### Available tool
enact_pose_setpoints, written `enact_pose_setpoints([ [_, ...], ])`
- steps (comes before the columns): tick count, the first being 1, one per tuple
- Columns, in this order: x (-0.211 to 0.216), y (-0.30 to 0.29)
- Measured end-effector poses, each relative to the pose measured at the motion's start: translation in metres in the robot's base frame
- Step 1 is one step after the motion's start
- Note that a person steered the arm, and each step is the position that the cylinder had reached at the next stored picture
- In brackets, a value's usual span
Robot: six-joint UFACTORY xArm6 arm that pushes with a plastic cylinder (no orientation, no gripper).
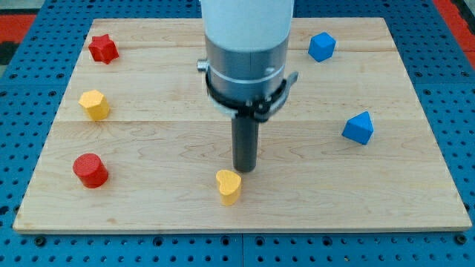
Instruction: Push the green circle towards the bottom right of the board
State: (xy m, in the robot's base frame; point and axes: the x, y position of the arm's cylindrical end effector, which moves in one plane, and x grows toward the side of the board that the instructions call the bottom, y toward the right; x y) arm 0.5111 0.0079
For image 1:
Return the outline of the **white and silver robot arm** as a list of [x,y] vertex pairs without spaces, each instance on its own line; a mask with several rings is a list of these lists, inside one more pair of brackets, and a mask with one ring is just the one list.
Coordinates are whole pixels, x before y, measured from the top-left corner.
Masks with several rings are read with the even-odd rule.
[[285,77],[293,0],[201,0],[209,98],[231,118],[265,122],[280,110],[297,73]]

